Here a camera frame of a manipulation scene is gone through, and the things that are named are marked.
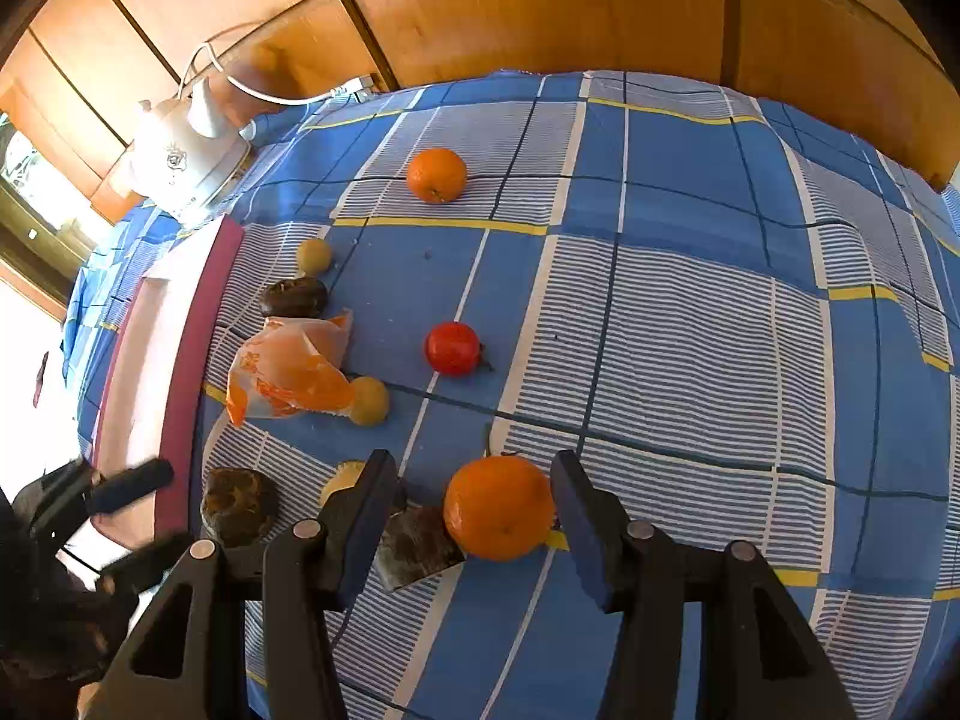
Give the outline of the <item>orange plastic bag with fruit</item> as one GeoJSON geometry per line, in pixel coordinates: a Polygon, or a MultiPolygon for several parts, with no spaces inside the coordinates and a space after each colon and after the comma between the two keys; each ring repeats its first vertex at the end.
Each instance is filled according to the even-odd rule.
{"type": "Polygon", "coordinates": [[[229,367],[229,422],[241,427],[246,419],[288,418],[304,411],[345,416],[353,388],[342,364],[352,328],[350,309],[331,319],[268,317],[229,367]]]}

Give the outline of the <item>red cherry tomato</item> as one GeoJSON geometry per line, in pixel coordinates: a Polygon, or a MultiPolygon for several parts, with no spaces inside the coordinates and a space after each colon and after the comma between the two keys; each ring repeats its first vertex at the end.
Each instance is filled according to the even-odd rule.
{"type": "Polygon", "coordinates": [[[443,322],[425,338],[423,353],[434,372],[441,376],[468,376],[478,369],[491,369],[482,340],[470,325],[443,322]]]}

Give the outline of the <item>large orange mandarin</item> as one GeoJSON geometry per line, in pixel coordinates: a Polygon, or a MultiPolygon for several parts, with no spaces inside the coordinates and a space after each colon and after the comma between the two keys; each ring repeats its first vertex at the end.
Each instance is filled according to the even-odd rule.
{"type": "Polygon", "coordinates": [[[443,500],[457,546],[485,561],[509,562],[544,544],[555,522],[550,481],[519,455],[489,455],[459,468],[443,500]]]}

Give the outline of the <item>cut fruit half yellow flesh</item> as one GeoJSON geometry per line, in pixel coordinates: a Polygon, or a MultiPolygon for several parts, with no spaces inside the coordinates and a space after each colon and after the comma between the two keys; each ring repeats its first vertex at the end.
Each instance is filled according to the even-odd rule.
{"type": "Polygon", "coordinates": [[[327,500],[331,499],[335,493],[353,488],[359,480],[359,477],[363,475],[363,470],[363,460],[342,461],[342,463],[335,468],[331,479],[324,484],[324,488],[320,491],[320,507],[324,507],[324,505],[327,504],[327,500]]]}

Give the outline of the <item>small yellow-green longan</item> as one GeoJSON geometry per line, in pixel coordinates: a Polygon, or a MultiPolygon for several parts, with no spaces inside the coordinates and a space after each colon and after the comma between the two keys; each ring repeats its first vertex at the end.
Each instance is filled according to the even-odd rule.
{"type": "Polygon", "coordinates": [[[304,239],[296,251],[296,265],[303,277],[324,275],[334,261],[334,249],[325,239],[304,239]]]}

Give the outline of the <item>wrinkled brown passion fruit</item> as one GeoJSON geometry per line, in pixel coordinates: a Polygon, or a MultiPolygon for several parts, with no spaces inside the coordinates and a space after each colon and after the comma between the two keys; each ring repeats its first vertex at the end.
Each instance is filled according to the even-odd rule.
{"type": "Polygon", "coordinates": [[[280,515],[277,485],[251,468],[213,468],[202,499],[206,531],[225,548],[262,541],[280,515]]]}

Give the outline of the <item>pink shallow cardboard tray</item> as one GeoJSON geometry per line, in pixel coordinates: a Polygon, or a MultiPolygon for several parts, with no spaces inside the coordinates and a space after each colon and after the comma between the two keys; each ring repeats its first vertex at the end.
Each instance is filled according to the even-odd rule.
{"type": "Polygon", "coordinates": [[[93,465],[106,476],[161,457],[166,488],[98,515],[93,525],[124,548],[189,527],[192,445],[206,353],[244,231],[224,216],[172,247],[137,283],[101,398],[93,465]]]}

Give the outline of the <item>wooden glass door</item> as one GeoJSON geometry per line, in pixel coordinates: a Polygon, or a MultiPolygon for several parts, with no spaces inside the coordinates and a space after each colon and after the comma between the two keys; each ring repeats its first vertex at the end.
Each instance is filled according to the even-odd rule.
{"type": "Polygon", "coordinates": [[[62,307],[112,224],[2,112],[2,263],[62,307]]]}

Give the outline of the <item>blue plaid tablecloth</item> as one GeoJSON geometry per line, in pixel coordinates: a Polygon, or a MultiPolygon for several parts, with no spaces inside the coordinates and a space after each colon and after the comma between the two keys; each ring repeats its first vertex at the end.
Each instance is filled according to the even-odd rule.
{"type": "Polygon", "coordinates": [[[590,481],[680,543],[755,543],[862,718],[919,706],[958,640],[958,195],[802,110],[675,76],[496,73],[256,125],[244,239],[206,356],[192,484],[249,466],[309,517],[386,449],[434,504],[487,452],[590,481]],[[410,160],[452,149],[425,203],[410,160]],[[353,312],[386,421],[224,412],[260,298],[304,239],[353,312]],[[438,323],[491,369],[434,372],[438,323]]]}

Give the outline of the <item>dark brown passion fruit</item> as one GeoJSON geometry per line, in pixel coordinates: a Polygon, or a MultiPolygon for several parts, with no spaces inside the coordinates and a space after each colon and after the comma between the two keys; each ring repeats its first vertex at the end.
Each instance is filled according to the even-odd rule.
{"type": "Polygon", "coordinates": [[[287,319],[319,319],[329,302],[329,293],[322,281],[313,277],[290,278],[270,284],[260,298],[264,317],[287,319]]]}

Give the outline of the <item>small orange mandarin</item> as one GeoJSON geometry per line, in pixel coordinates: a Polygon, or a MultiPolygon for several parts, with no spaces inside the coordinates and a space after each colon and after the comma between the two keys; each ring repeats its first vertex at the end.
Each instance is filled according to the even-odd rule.
{"type": "Polygon", "coordinates": [[[447,148],[416,153],[405,171],[410,192],[425,203],[449,203],[466,190],[467,166],[459,154],[447,148]]]}

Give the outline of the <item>white ceramic electric kettle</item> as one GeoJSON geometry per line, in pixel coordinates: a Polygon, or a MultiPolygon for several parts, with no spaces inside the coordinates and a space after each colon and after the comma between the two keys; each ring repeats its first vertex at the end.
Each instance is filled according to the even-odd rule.
{"type": "Polygon", "coordinates": [[[164,101],[142,99],[132,143],[107,179],[117,195],[114,216],[151,202],[185,229],[202,226],[249,154],[208,78],[164,101]]]}

